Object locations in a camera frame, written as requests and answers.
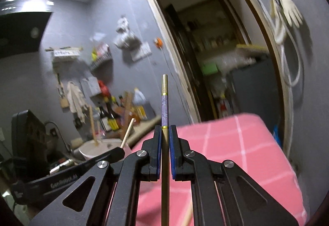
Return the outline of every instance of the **purple patterned band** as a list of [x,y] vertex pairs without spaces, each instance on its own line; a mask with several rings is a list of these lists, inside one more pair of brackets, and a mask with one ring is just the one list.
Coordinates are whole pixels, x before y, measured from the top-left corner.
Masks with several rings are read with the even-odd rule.
[[162,126],[168,126],[169,125],[168,95],[162,95],[161,116],[162,116]]

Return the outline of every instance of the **bucket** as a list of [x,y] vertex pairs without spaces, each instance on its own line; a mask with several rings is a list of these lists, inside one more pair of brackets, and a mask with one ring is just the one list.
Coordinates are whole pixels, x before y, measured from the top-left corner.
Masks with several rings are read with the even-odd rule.
[[[105,152],[112,150],[115,147],[120,147],[121,143],[122,141],[120,139],[103,139],[100,140],[98,142],[98,146],[96,146],[95,141],[92,140],[81,145],[79,151],[86,160],[89,160],[95,156],[104,154]],[[125,152],[125,158],[132,153],[130,147],[127,144],[125,144],[123,150]]]

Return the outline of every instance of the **black range hood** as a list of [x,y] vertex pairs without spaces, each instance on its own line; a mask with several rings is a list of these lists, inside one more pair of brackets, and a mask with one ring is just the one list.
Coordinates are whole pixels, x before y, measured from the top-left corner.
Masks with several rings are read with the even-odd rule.
[[0,3],[0,58],[38,51],[53,5],[48,0]]

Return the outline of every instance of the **checkered tablecloth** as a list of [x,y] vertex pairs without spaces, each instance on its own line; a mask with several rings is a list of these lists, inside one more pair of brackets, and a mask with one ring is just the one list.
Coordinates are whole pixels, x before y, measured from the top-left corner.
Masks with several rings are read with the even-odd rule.
[[[177,132],[180,138],[189,141],[192,150],[202,153],[208,160],[233,160],[287,209],[299,225],[305,224],[306,211],[296,175],[258,116],[239,114],[178,127]],[[142,142],[152,136],[152,132],[145,136],[133,152],[140,150]],[[181,226],[190,203],[190,182],[170,180],[170,226]],[[161,225],[161,180],[142,183],[136,225]]]

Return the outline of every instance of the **door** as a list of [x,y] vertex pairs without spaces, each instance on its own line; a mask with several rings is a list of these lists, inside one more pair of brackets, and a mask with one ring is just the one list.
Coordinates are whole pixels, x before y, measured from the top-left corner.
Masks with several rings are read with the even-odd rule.
[[201,121],[212,120],[214,119],[214,115],[208,91],[193,51],[193,37],[186,31],[172,4],[165,8],[164,16],[175,39],[180,58],[192,88],[192,93],[195,97]]

